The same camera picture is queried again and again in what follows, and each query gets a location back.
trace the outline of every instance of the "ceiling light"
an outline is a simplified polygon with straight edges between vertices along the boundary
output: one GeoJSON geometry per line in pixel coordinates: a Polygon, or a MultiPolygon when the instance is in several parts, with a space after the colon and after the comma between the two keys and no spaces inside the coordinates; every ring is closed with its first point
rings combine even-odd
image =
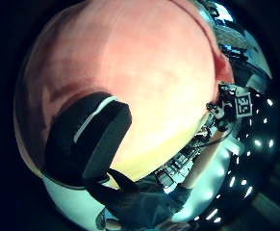
{"type": "Polygon", "coordinates": [[[262,146],[262,143],[261,143],[260,141],[255,140],[254,142],[255,142],[255,145],[256,145],[256,146],[262,146]]]}
{"type": "Polygon", "coordinates": [[[214,209],[214,211],[211,212],[211,213],[206,217],[206,220],[211,219],[216,213],[217,213],[217,209],[214,209]]]}
{"type": "Polygon", "coordinates": [[[268,143],[268,147],[272,148],[274,146],[274,140],[270,140],[270,142],[268,143]]]}
{"type": "Polygon", "coordinates": [[[233,187],[233,185],[234,185],[234,183],[235,183],[235,180],[236,180],[236,177],[233,176],[232,179],[231,179],[231,181],[230,181],[230,183],[229,183],[229,187],[230,187],[230,188],[233,187]]]}
{"type": "Polygon", "coordinates": [[[273,105],[272,100],[268,99],[268,100],[267,100],[267,103],[269,104],[269,106],[271,106],[271,107],[272,107],[272,105],[273,105]]]}
{"type": "Polygon", "coordinates": [[[247,192],[246,192],[244,198],[246,198],[248,195],[250,195],[250,194],[252,193],[252,190],[253,190],[253,187],[249,187],[249,188],[247,189],[247,192]]]}
{"type": "Polygon", "coordinates": [[[220,222],[220,218],[216,218],[214,223],[219,223],[220,222]]]}

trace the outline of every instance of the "person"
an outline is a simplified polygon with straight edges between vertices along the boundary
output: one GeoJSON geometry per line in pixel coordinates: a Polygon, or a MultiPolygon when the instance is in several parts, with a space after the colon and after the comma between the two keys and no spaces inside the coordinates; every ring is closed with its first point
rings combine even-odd
{"type": "MultiPolygon", "coordinates": [[[[27,55],[13,107],[21,157],[44,178],[56,118],[82,97],[104,91],[127,103],[133,118],[111,168],[139,181],[196,134],[206,104],[218,99],[219,81],[234,83],[231,65],[191,1],[83,1],[57,13],[27,55]]],[[[199,169],[210,156],[201,158],[199,169]]],[[[178,189],[189,194],[199,175],[195,168],[178,189]]],[[[118,188],[113,179],[109,186],[118,188]]]]}
{"type": "MultiPolygon", "coordinates": [[[[224,129],[217,130],[210,142],[222,140],[227,134],[228,131],[224,129]]],[[[128,202],[127,207],[121,206],[119,201],[114,206],[105,202],[106,208],[121,220],[105,219],[104,226],[110,230],[145,230],[147,228],[157,228],[162,231],[192,230],[187,222],[173,222],[171,217],[183,208],[190,197],[191,190],[196,187],[201,175],[209,168],[219,148],[220,142],[207,146],[196,159],[185,180],[169,194],[166,194],[161,185],[156,183],[154,175],[149,175],[137,182],[140,193],[132,195],[133,198],[128,202]]],[[[100,195],[96,197],[103,202],[100,195]]],[[[127,197],[123,196],[120,199],[128,200],[127,197]]]]}

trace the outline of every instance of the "dark background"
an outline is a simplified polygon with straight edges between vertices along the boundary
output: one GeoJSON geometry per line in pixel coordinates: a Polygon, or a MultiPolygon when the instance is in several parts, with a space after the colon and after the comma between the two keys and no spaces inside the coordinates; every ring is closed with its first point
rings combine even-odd
{"type": "MultiPolygon", "coordinates": [[[[50,17],[76,2],[0,0],[0,230],[81,230],[53,208],[41,181],[21,160],[13,134],[13,93],[23,56],[50,17]]],[[[262,45],[275,78],[271,93],[280,114],[280,1],[224,3],[262,45]]],[[[223,230],[280,230],[280,142],[278,146],[269,180],[261,189],[264,199],[245,207],[223,230]],[[278,223],[269,215],[278,216],[278,223]]]]}

